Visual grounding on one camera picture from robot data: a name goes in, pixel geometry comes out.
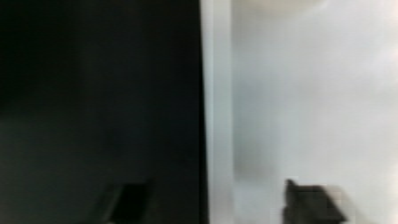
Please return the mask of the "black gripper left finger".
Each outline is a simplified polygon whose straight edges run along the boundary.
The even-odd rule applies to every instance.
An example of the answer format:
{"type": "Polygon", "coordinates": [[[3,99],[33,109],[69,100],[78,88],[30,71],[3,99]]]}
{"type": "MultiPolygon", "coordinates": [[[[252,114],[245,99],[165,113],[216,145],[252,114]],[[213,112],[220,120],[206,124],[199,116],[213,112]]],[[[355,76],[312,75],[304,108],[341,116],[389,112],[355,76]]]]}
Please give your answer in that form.
{"type": "Polygon", "coordinates": [[[103,224],[142,224],[149,200],[149,184],[124,183],[112,184],[105,212],[101,215],[103,224]]]}

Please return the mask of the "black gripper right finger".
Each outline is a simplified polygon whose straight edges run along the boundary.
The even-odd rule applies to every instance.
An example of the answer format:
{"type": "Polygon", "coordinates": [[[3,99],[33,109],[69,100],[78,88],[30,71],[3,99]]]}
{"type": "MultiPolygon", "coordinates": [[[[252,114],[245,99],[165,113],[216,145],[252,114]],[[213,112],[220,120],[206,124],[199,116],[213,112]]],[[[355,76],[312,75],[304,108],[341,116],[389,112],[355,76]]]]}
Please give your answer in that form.
{"type": "Polygon", "coordinates": [[[286,180],[282,224],[343,224],[344,214],[318,185],[298,185],[286,180]]]}

